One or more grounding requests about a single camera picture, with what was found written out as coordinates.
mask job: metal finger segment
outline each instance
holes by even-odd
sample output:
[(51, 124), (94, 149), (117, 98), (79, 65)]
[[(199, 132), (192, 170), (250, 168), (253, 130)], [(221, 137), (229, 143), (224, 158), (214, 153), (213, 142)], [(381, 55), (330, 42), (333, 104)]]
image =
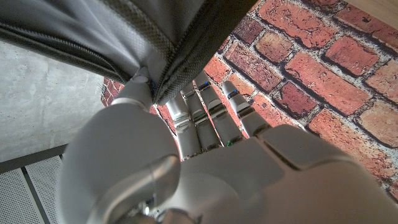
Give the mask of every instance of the metal finger segment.
[(203, 105), (197, 95), (193, 83), (189, 83), (181, 94), (191, 114), (192, 121), (197, 127), (197, 133), (200, 141), (202, 151), (209, 151), (211, 149), (221, 146), (220, 140), (211, 124), (209, 117), (203, 108)]
[(211, 87), (211, 83), (204, 71), (199, 73), (194, 81), (223, 145), (231, 146), (235, 142), (242, 140), (244, 138), (242, 132), (236, 126), (216, 91)]
[(189, 110), (181, 94), (177, 94), (166, 105), (173, 119), (182, 159), (189, 159), (197, 154), (201, 154), (202, 151), (195, 124), (191, 120)]
[(241, 120), (243, 129), (249, 137), (271, 128), (267, 121), (250, 106), (230, 81), (223, 83), (223, 93), (231, 103), (232, 109)]

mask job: robotic hand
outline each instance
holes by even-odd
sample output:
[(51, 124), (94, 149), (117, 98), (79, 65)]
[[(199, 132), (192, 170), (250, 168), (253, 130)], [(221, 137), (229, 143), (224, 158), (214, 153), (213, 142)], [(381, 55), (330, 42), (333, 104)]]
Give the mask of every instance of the robotic hand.
[(60, 223), (396, 223), (398, 209), (348, 155), (288, 125), (270, 127), (231, 82), (202, 72), (167, 103), (178, 146), (148, 113), (142, 68), (66, 150)]

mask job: concrete wall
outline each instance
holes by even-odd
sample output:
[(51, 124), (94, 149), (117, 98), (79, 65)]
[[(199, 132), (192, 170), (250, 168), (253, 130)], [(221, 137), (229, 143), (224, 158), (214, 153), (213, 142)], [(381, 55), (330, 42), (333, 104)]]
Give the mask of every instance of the concrete wall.
[(0, 42), (0, 162), (70, 142), (104, 106), (103, 77)]

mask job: metal grate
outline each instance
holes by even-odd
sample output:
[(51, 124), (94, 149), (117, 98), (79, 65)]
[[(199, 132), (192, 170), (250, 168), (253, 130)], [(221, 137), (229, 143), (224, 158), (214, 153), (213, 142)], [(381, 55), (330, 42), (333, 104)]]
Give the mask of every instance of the metal grate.
[(61, 158), (55, 156), (25, 167), (45, 213), (52, 224), (58, 223), (58, 212), (55, 206), (55, 191), (57, 189), (61, 165)]
[(0, 174), (0, 223), (44, 223), (21, 169)]

